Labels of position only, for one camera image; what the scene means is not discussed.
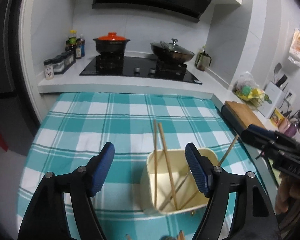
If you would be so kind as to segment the wooden cutting board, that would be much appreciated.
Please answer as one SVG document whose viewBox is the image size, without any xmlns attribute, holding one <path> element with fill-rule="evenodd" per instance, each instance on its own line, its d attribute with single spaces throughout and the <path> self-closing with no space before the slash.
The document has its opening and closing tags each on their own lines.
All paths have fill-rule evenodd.
<svg viewBox="0 0 300 240">
<path fill-rule="evenodd" d="M 246 104 L 235 101 L 226 101 L 224 105 L 230 110 L 244 128 L 248 128 L 249 125 L 265 128 L 259 118 Z"/>
</svg>

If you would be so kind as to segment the yellow packet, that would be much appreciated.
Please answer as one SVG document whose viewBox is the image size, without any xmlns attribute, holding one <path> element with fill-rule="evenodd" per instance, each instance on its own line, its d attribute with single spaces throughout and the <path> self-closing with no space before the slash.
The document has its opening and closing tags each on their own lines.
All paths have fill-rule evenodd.
<svg viewBox="0 0 300 240">
<path fill-rule="evenodd" d="M 274 109 L 273 113 L 271 114 L 271 116 L 269 118 L 270 122 L 277 128 L 281 125 L 281 123 L 284 119 L 285 119 L 285 117 L 281 114 L 281 112 L 278 108 Z"/>
</svg>

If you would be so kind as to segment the purple cup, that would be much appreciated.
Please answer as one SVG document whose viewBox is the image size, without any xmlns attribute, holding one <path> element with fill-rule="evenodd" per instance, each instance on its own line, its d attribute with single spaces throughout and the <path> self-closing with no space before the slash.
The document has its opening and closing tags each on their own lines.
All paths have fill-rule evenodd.
<svg viewBox="0 0 300 240">
<path fill-rule="evenodd" d="M 298 124 L 295 122 L 293 124 L 290 124 L 289 128 L 285 131 L 285 135 L 288 137 L 294 137 L 296 135 L 296 132 L 298 130 Z"/>
</svg>

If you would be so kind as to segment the white knife block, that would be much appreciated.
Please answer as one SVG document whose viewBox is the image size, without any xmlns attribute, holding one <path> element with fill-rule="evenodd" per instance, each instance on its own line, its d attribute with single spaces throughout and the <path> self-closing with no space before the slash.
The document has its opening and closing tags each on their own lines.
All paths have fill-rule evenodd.
<svg viewBox="0 0 300 240">
<path fill-rule="evenodd" d="M 284 92 L 271 81 L 267 84 L 264 92 L 265 98 L 267 95 L 268 100 L 264 100 L 264 102 L 262 102 L 258 107 L 258 110 L 266 119 L 269 119 L 279 102 L 283 100 Z"/>
</svg>

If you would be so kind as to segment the plastic bag with sponges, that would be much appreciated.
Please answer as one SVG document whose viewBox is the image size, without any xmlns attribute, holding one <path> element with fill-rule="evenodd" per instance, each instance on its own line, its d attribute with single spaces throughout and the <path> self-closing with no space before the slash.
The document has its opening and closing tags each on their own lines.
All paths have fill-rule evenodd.
<svg viewBox="0 0 300 240">
<path fill-rule="evenodd" d="M 235 84 L 235 94 L 255 108 L 260 107 L 263 103 L 272 104 L 269 95 L 259 87 L 250 72 L 244 72 L 239 76 Z"/>
</svg>

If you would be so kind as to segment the glass teapot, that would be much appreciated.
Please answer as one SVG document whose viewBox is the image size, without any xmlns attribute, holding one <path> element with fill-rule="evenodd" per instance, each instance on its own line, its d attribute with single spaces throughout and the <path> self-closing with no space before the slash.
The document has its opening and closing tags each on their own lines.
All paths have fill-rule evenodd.
<svg viewBox="0 0 300 240">
<path fill-rule="evenodd" d="M 194 66 L 201 71 L 206 71 L 210 66 L 212 62 L 211 56 L 205 51 L 206 46 L 203 46 L 200 48 Z"/>
</svg>

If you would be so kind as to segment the cream utensil holder box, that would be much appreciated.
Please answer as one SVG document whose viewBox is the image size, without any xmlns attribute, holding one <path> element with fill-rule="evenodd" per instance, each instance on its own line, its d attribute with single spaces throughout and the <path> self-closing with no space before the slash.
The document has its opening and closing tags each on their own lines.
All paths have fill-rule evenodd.
<svg viewBox="0 0 300 240">
<path fill-rule="evenodd" d="M 171 162 L 172 175 L 175 189 L 190 170 L 186 158 L 185 151 L 182 149 L 168 150 Z M 145 214 L 150 216 L 175 215 L 200 209 L 207 206 L 209 199 L 203 194 L 198 193 L 189 204 L 182 210 L 180 207 L 190 196 L 198 190 L 193 175 L 187 178 L 181 189 L 176 193 L 178 209 L 175 209 L 173 199 L 163 209 L 159 210 L 164 200 L 171 193 L 170 179 L 168 175 L 166 159 L 162 150 L 157 151 L 158 156 L 158 174 L 157 174 L 157 208 L 154 206 L 154 152 L 151 152 L 146 161 L 140 179 L 140 205 Z"/>
</svg>

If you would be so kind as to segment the black refrigerator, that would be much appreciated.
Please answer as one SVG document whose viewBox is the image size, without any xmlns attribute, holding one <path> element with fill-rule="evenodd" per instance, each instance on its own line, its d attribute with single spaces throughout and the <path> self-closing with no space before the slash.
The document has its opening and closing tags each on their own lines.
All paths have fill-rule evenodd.
<svg viewBox="0 0 300 240">
<path fill-rule="evenodd" d="M 26 156 L 39 128 L 20 59 L 22 0 L 0 0 L 0 141 Z"/>
</svg>

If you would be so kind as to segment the black wok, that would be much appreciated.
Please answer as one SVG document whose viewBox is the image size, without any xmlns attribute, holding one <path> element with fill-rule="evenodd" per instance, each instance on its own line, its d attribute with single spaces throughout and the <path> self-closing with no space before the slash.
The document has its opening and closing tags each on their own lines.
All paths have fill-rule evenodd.
<svg viewBox="0 0 300 240">
<path fill-rule="evenodd" d="M 151 50 L 154 55 L 160 59 L 173 60 L 179 63 L 189 62 L 193 59 L 193 55 L 181 54 L 172 51 L 167 51 L 166 49 L 156 48 L 151 46 Z"/>
</svg>

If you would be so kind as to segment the glass wok lid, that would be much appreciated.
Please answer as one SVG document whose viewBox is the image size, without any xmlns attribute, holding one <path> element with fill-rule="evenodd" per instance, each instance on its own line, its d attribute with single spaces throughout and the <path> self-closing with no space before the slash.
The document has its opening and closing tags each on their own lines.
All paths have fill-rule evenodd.
<svg viewBox="0 0 300 240">
<path fill-rule="evenodd" d="M 152 42 L 151 46 L 153 48 L 156 47 L 156 48 L 166 49 L 167 51 L 172 51 L 172 52 L 181 53 L 181 54 L 187 54 L 187 55 L 194 54 L 190 50 L 187 50 L 187 49 L 179 46 L 176 43 L 167 43 L 164 41 L 160 41 L 160 42 Z"/>
</svg>

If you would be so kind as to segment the spice jar white label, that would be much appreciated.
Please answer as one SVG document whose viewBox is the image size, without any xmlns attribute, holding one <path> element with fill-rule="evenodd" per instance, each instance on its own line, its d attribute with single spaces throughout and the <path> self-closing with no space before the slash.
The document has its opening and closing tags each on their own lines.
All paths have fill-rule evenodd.
<svg viewBox="0 0 300 240">
<path fill-rule="evenodd" d="M 48 59 L 43 62 L 44 65 L 44 74 L 45 78 L 47 80 L 51 80 L 54 78 L 54 71 L 53 71 L 53 65 L 52 65 L 52 60 Z"/>
</svg>

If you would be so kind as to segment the spice jar rack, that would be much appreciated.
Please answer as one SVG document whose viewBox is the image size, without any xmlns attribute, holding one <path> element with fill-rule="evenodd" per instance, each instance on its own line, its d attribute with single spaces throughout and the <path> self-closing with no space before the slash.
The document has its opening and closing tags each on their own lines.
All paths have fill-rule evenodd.
<svg viewBox="0 0 300 240">
<path fill-rule="evenodd" d="M 54 74 L 64 74 L 76 62 L 72 51 L 66 51 L 52 59 Z"/>
</svg>

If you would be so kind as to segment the orange pot lid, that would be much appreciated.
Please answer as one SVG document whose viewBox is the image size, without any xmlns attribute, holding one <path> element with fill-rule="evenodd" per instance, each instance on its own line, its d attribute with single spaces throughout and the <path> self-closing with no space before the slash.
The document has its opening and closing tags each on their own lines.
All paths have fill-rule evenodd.
<svg viewBox="0 0 300 240">
<path fill-rule="evenodd" d="M 98 40 L 102 41 L 125 41 L 126 38 L 118 36 L 116 32 L 109 32 L 106 36 L 100 36 Z"/>
</svg>

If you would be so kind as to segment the black clay pot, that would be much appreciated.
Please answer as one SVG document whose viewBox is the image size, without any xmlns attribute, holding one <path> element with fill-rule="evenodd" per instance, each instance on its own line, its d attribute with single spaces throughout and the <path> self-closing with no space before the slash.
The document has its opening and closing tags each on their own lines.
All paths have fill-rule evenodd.
<svg viewBox="0 0 300 240">
<path fill-rule="evenodd" d="M 112 41 L 112 40 L 100 40 L 98 38 L 94 39 L 96 43 L 96 51 L 99 54 L 103 53 L 122 53 L 126 49 L 126 45 L 130 42 L 130 39 L 125 39 L 123 41 Z"/>
</svg>

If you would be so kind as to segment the sauce bottle yellow cap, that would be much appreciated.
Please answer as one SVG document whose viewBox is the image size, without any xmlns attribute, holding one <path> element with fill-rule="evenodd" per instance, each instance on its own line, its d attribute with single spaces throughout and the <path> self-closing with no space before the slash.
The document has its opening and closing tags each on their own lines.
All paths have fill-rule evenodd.
<svg viewBox="0 0 300 240">
<path fill-rule="evenodd" d="M 70 44 L 70 49 L 74 50 L 76 43 L 77 43 L 77 31 L 76 30 L 70 30 L 68 40 L 69 40 L 69 44 Z"/>
</svg>

